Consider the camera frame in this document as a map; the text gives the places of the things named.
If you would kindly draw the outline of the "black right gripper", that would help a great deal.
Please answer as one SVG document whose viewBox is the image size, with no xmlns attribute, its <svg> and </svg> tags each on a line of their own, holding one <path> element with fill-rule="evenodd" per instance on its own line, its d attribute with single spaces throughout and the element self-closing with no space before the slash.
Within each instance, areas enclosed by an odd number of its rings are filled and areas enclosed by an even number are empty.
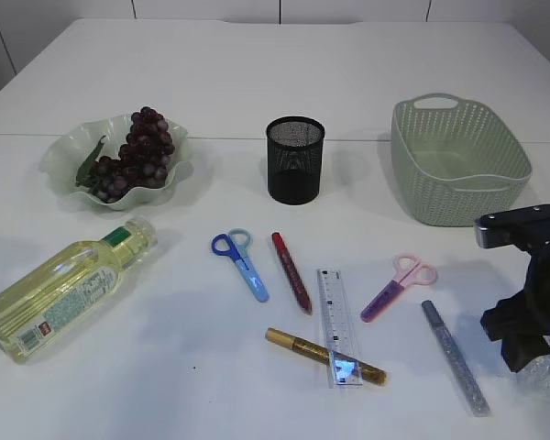
<svg viewBox="0 0 550 440">
<path fill-rule="evenodd" d="M 485 311 L 481 326 L 501 342 L 511 372 L 550 355 L 550 204 L 485 214 L 474 221 L 481 248 L 514 246 L 530 255 L 523 287 Z"/>
</svg>

